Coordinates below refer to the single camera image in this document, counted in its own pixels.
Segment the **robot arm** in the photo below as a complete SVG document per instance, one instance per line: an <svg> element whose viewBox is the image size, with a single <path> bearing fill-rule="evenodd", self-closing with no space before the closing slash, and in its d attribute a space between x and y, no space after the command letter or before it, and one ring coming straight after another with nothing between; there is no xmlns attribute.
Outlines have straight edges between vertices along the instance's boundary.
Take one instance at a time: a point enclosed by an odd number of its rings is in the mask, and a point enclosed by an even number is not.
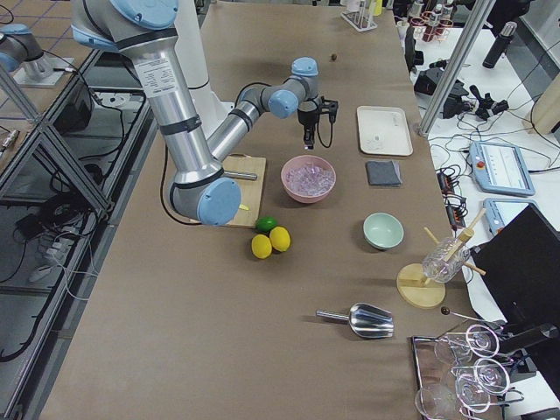
<svg viewBox="0 0 560 420"><path fill-rule="evenodd" d="M1 28L1 67L5 71L13 72L24 62L43 56L43 49L27 25L7 24Z"/></svg>
<svg viewBox="0 0 560 420"><path fill-rule="evenodd" d="M205 225L222 226L236 215L242 201L237 183L225 176L223 160L270 112L284 119L296 114L311 148L319 118L336 120L338 103L319 95L317 62L295 59L281 85L247 86L211 136L206 136L185 73L176 54L177 1L74 1L74 39L93 49L128 58L136 71L176 174L169 186L172 209Z"/></svg>

